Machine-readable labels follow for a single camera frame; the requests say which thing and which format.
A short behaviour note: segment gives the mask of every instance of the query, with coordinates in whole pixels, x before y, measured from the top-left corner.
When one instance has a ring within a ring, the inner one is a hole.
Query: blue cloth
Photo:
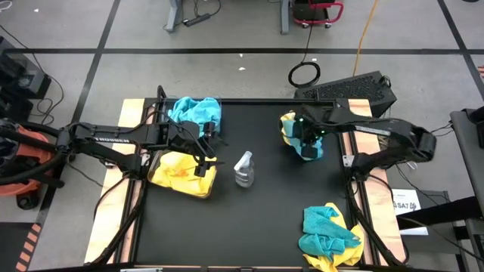
[[[304,209],[299,247],[304,253],[326,256],[333,261],[333,254],[342,255],[346,248],[355,248],[361,243],[351,231],[331,221],[338,213],[331,207],[309,207]]]
[[[293,120],[287,120],[287,121],[282,121],[282,126],[284,127],[284,132],[286,133],[286,136],[290,142],[290,145],[294,147],[296,152],[301,156],[301,150],[306,144],[302,144],[301,146],[301,140],[297,138],[292,138],[293,136],[293,126],[294,126],[294,121]],[[316,141],[316,143],[313,145],[313,147],[316,147],[318,149],[318,157],[315,159],[320,159],[323,156],[323,149],[322,149],[322,144],[323,144],[323,138],[320,138],[319,140]],[[307,158],[301,156],[302,159],[304,160],[313,160],[314,158]]]
[[[191,97],[183,97],[175,102],[173,110],[168,111],[175,122],[190,121],[200,126],[198,137],[203,136],[203,125],[206,122],[215,123],[215,131],[220,132],[220,120],[222,119],[222,109],[215,98],[207,97],[202,101],[195,101]]]

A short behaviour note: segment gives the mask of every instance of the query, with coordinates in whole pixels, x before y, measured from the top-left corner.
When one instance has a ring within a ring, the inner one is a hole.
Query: clear plastic bottle
[[[244,188],[248,188],[254,182],[255,165],[252,161],[252,153],[246,151],[234,166],[235,182]]]

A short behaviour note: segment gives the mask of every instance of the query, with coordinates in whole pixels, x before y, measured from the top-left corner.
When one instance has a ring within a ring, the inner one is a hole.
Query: wooden table frame
[[[118,125],[124,127],[136,126],[142,118],[144,107],[144,99],[124,100]],[[355,114],[371,116],[370,105],[367,100],[349,100],[349,107]],[[363,132],[355,132],[354,135],[356,147],[359,152],[372,154],[380,151],[380,145],[378,144],[376,135]],[[352,154],[350,135],[348,133],[343,134],[343,143],[346,154]],[[124,154],[135,152],[135,147],[128,144],[114,144],[113,149]],[[388,182],[384,170],[374,169],[371,174]],[[101,194],[113,186],[121,177],[121,172],[117,168],[108,169],[104,178],[104,187]],[[134,194],[131,199],[131,207],[133,207],[138,198],[140,184],[140,181],[134,183]],[[123,217],[128,187],[128,180],[125,180],[118,186],[118,188],[107,195],[104,198],[104,201],[99,205],[92,226],[91,238],[85,255],[85,262],[97,258],[106,245],[111,241],[114,234],[118,231]],[[400,237],[399,227],[393,209],[393,202],[388,188],[379,181],[369,178],[365,182],[365,189],[366,200],[370,208],[371,222],[374,230],[396,258],[403,261],[405,259],[405,251],[403,249],[402,238]],[[360,193],[364,192],[359,191],[359,194],[356,195],[356,201],[361,208]],[[133,225],[134,223],[125,236],[123,250],[119,257],[120,262],[130,261],[129,253],[131,252],[130,249],[133,241]],[[370,248],[370,243],[367,238],[365,239],[365,249],[363,251],[366,264],[373,264]],[[381,255],[379,255],[378,258],[381,265],[386,264]]]

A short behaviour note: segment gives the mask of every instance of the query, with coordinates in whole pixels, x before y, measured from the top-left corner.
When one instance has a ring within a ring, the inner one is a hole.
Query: white paper
[[[393,208],[395,213],[401,215],[407,212],[413,212],[420,209],[417,191],[392,189],[393,191]],[[426,227],[416,227],[408,230],[400,230],[401,235],[429,235]]]

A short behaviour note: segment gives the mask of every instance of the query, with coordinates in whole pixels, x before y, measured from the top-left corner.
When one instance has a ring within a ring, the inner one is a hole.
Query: gray floor
[[[315,28],[311,48],[357,48],[371,0],[345,0],[340,22]],[[468,48],[484,49],[484,1],[445,3]],[[16,0],[0,13],[0,24],[31,48],[96,48],[113,0]],[[190,28],[169,35],[162,27],[168,1],[121,0],[106,48],[303,48],[309,31],[295,24],[279,34],[279,5],[266,0],[222,0],[222,10]],[[200,2],[200,13],[216,8],[215,0]],[[192,18],[193,4],[185,5]],[[9,42],[17,44],[10,38]],[[365,38],[364,48],[457,49],[437,0],[382,0]],[[93,60],[92,54],[39,54],[44,69],[57,78],[66,94],[53,112],[54,127],[70,122]],[[104,54],[81,120],[112,125],[123,99],[153,97],[163,85],[174,97],[292,97],[287,73],[301,54]],[[321,65],[320,82],[351,76],[353,54],[310,54]],[[473,55],[484,65],[483,55]],[[452,110],[479,107],[482,98],[461,55],[362,55],[358,73],[379,70],[392,80],[398,101],[392,116],[428,129],[438,128]],[[297,75],[301,81],[303,73]],[[48,97],[59,98],[53,84]],[[95,159],[79,156],[75,164],[102,181],[105,170]],[[436,158],[406,171],[421,189],[447,190],[451,199],[473,194],[453,134],[439,138]],[[388,171],[395,188],[409,188],[396,171]],[[30,269],[81,265],[92,229],[92,212],[100,189],[67,168],[66,187],[51,204]],[[37,210],[16,208],[14,199],[0,198],[0,221],[35,221]],[[416,267],[457,269],[447,255],[411,253]]]

